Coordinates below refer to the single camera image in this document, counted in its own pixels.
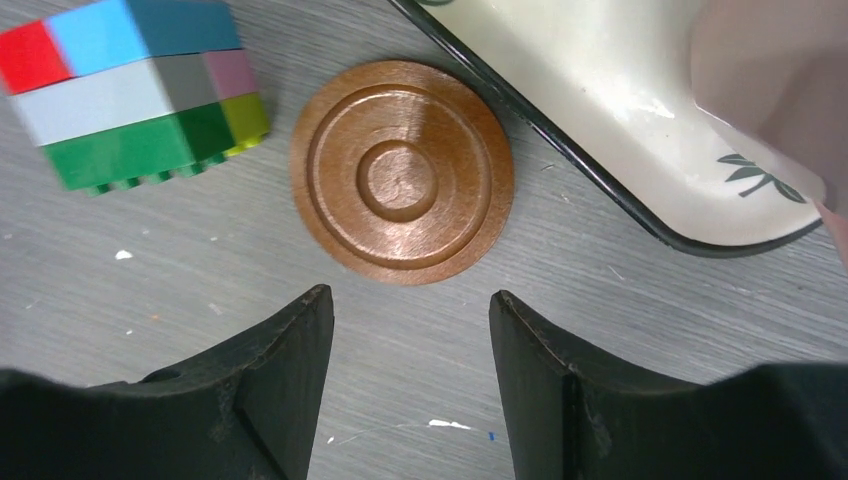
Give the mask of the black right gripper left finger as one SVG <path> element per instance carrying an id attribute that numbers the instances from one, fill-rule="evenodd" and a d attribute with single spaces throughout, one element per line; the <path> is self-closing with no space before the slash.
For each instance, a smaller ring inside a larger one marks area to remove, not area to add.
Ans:
<path id="1" fill-rule="evenodd" d="M 334 330 L 317 285 L 136 383 L 1 373 L 5 479 L 304 479 Z"/>

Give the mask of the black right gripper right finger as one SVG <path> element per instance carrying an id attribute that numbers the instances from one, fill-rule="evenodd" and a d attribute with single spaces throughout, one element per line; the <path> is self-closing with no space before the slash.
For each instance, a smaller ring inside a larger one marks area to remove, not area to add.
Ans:
<path id="1" fill-rule="evenodd" d="M 699 385 L 617 357 L 508 291 L 489 321 L 519 479 L 847 475 L 843 364 L 763 364 Z"/>

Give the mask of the brown coaster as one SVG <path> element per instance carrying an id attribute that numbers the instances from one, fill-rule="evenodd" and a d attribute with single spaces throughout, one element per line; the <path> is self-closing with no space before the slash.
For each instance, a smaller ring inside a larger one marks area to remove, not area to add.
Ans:
<path id="1" fill-rule="evenodd" d="M 305 104 L 291 189 L 313 238 L 374 280 L 423 285 L 479 261 L 514 199 L 514 162 L 489 106 L 449 73 L 409 60 L 350 68 Z"/>

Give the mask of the multicolour toy brick block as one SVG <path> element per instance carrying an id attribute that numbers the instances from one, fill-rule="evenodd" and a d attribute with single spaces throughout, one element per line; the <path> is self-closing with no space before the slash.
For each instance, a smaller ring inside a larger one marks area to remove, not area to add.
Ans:
<path id="1" fill-rule="evenodd" d="M 271 126 L 223 1 L 96 1 L 1 35 L 1 86 L 62 186 L 193 176 Z"/>

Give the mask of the cream tray with black rim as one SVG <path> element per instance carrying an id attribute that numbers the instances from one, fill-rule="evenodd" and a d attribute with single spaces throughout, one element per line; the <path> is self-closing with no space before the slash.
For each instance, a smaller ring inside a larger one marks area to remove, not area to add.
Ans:
<path id="1" fill-rule="evenodd" d="M 697 1 L 399 1 L 640 226 L 678 251 L 756 255 L 821 223 L 713 131 L 688 80 Z"/>

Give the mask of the pink mug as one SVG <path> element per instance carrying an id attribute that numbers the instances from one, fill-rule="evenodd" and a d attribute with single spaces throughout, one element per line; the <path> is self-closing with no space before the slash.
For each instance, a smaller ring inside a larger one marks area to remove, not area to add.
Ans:
<path id="1" fill-rule="evenodd" d="M 815 204 L 847 256 L 847 4 L 707 1 L 692 24 L 697 107 Z"/>

